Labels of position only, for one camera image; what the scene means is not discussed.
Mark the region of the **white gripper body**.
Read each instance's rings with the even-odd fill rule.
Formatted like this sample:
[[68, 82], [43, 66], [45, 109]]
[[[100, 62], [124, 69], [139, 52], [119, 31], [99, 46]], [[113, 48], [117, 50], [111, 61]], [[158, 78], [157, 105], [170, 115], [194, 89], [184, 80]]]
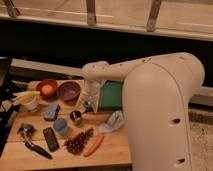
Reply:
[[76, 107], [80, 108], [85, 102], [90, 102], [94, 112], [98, 111], [99, 96], [105, 80], [85, 80]]

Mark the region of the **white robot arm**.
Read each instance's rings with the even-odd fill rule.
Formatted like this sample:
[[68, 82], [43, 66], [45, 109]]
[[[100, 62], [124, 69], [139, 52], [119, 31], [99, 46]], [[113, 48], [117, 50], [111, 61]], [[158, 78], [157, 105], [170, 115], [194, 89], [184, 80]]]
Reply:
[[200, 60], [180, 52], [109, 64], [88, 63], [80, 102], [107, 80], [123, 83], [122, 107], [133, 171], [193, 171], [188, 104], [201, 88]]

